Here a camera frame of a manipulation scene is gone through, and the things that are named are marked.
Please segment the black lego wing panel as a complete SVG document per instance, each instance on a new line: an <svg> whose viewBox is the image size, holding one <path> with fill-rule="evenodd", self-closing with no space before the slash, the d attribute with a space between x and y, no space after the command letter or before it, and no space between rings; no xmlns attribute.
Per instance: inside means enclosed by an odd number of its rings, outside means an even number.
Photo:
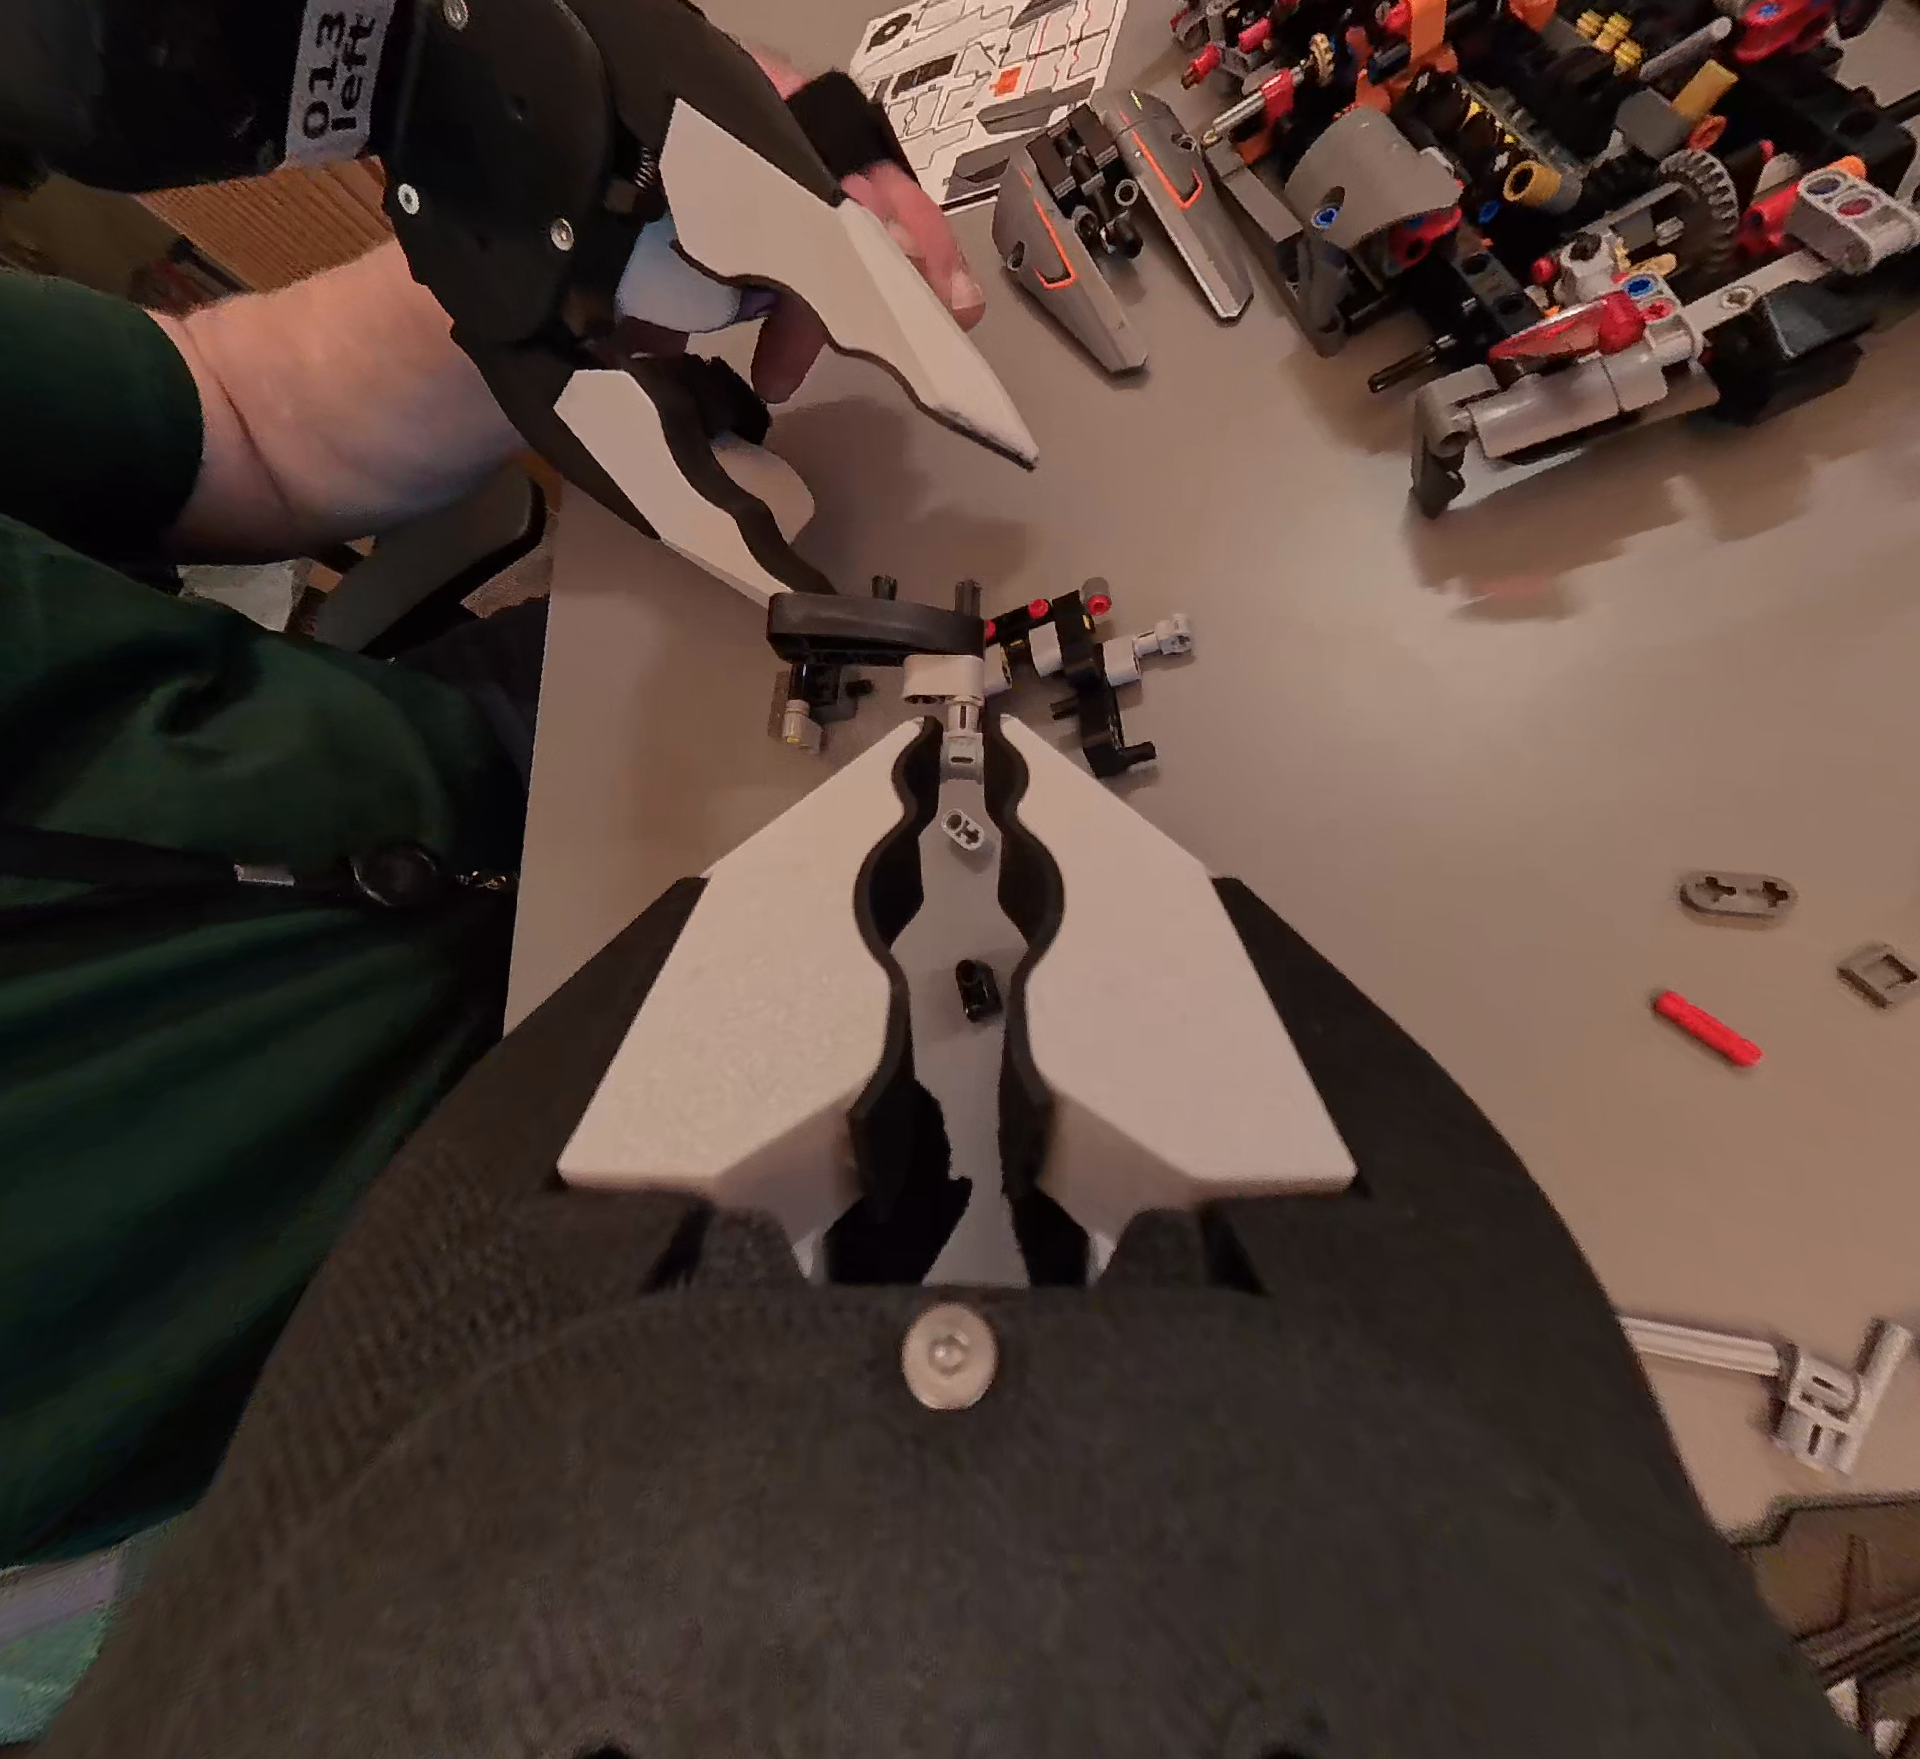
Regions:
<svg viewBox="0 0 1920 1759"><path fill-rule="evenodd" d="M1828 1718L1880 1759L1920 1751L1920 1501L1790 1501L1727 1539Z"/></svg>

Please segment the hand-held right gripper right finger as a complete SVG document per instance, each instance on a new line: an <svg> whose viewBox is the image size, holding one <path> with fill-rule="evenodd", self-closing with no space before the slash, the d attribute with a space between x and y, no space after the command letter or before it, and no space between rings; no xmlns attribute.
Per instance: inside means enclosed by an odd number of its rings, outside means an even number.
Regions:
<svg viewBox="0 0 1920 1759"><path fill-rule="evenodd" d="M1147 1212L1349 1198L1355 1155L1223 882L1037 724L990 721L1003 1198L1030 1283Z"/></svg>

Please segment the light grey lego rod assembly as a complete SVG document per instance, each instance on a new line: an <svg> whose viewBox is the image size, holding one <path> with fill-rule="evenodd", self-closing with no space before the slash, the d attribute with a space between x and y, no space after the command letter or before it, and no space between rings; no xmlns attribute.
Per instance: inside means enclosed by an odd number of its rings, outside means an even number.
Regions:
<svg viewBox="0 0 1920 1759"><path fill-rule="evenodd" d="M1771 1339L1727 1339L1727 1327L1691 1327L1691 1321L1645 1321L1626 1311L1626 1339L1639 1360L1660 1366L1702 1366L1702 1373L1738 1373L1771 1388L1771 1450L1790 1458L1800 1467L1856 1475L1862 1442L1912 1360L1904 1321L1874 1321L1856 1366L1828 1366L1800 1340Z"/></svg>

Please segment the person's left forearm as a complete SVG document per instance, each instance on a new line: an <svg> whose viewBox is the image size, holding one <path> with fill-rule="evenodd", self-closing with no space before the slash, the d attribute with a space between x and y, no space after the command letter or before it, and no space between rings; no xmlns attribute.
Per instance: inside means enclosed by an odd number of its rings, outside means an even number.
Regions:
<svg viewBox="0 0 1920 1759"><path fill-rule="evenodd" d="M336 539L288 402L295 355L258 330L267 297L158 311L203 393L203 475L165 532L183 567L288 567Z"/></svg>

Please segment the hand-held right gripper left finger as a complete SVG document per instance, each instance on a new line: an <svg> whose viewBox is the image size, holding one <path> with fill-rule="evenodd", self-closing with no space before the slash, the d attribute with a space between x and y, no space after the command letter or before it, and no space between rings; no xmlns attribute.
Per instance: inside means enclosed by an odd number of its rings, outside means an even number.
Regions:
<svg viewBox="0 0 1920 1759"><path fill-rule="evenodd" d="M905 721L702 870L566 1186L685 1186L822 1241L830 1283L925 1283L974 1212L895 965L931 804L943 724Z"/></svg>

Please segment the grey lego panels orange stripes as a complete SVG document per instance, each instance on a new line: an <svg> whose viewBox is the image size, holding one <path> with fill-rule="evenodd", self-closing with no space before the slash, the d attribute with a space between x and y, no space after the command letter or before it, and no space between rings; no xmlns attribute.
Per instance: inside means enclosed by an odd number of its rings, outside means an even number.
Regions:
<svg viewBox="0 0 1920 1759"><path fill-rule="evenodd" d="M1141 263L1141 227L1164 227L1213 323L1247 323L1250 263L1206 175L1201 142L1153 90L1105 90L1072 105L1059 129L1030 131L1003 173L1003 265L1115 378L1147 367L1105 278L1105 263Z"/></svg>

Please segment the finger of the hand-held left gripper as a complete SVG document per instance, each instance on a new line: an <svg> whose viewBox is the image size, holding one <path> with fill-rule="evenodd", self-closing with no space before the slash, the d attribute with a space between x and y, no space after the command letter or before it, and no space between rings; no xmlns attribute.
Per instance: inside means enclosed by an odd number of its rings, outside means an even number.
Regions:
<svg viewBox="0 0 1920 1759"><path fill-rule="evenodd" d="M665 108L674 247L722 282L801 297L837 355L878 367L931 423L1037 469L1037 435L949 302L860 198L822 198L695 105Z"/></svg>
<svg viewBox="0 0 1920 1759"><path fill-rule="evenodd" d="M553 393L571 482L746 604L837 596L794 532L808 482L763 443L734 367L571 373Z"/></svg>

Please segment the large lego vehicle model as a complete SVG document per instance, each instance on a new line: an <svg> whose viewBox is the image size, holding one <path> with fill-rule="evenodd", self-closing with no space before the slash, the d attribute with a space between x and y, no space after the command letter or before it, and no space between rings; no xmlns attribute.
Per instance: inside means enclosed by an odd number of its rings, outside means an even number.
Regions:
<svg viewBox="0 0 1920 1759"><path fill-rule="evenodd" d="M1840 84L1888 0L1180 0L1201 158L1296 334L1423 349L1411 497L1660 418L1767 423L1912 323L1912 90Z"/></svg>

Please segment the black lego assembly red pins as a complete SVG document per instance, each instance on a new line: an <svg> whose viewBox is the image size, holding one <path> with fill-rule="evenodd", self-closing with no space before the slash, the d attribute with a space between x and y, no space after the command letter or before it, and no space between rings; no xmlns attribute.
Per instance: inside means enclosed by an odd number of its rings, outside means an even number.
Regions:
<svg viewBox="0 0 1920 1759"><path fill-rule="evenodd" d="M1059 681L1053 721L1072 721L1072 752L1088 782L1128 782L1153 762L1153 739L1128 739L1118 694L1141 681L1141 662L1191 651L1191 620L1164 613L1147 634L1105 634L1115 576L1085 576L1072 596L1030 596L1019 611L986 613L986 694L1012 678Z"/></svg>

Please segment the black lego beam assembly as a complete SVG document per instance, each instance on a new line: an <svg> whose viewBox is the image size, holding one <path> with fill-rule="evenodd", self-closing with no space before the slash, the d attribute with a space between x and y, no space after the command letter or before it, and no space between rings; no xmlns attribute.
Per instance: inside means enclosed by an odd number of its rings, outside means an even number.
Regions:
<svg viewBox="0 0 1920 1759"><path fill-rule="evenodd" d="M978 590L954 611L875 596L768 596L763 636L779 651L768 739L822 752L822 724L851 721L875 671L895 695L943 724L943 772L986 782L986 613Z"/></svg>

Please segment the person's green shirt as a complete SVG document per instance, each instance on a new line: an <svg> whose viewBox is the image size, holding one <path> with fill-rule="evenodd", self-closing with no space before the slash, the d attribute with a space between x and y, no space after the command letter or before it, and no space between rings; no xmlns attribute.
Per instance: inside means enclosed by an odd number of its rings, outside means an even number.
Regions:
<svg viewBox="0 0 1920 1759"><path fill-rule="evenodd" d="M79 282L6 278L6 367ZM397 662L0 528L0 1548L216 1475L336 1233L493 1049L547 611Z"/></svg>

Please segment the lego sticker sheet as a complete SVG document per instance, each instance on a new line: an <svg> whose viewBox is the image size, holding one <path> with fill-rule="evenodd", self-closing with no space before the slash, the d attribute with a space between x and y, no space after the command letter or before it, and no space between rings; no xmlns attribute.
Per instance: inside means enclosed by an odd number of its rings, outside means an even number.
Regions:
<svg viewBox="0 0 1920 1759"><path fill-rule="evenodd" d="M1128 0L905 0L870 20L851 84L887 108L943 209L1003 194L1007 158L1085 108Z"/></svg>

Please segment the red lego pin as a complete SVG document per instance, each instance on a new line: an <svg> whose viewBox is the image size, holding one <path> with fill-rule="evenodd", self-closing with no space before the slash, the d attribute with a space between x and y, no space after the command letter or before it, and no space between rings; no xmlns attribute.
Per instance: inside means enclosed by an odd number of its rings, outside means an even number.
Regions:
<svg viewBox="0 0 1920 1759"><path fill-rule="evenodd" d="M1716 1026L1710 1006L1680 999L1676 986L1660 986L1645 1006L1655 1006L1666 1034L1680 1034L1691 1049L1716 1053L1727 1067L1753 1067L1753 1062L1767 1062L1753 1036L1738 1036L1738 1034Z"/></svg>

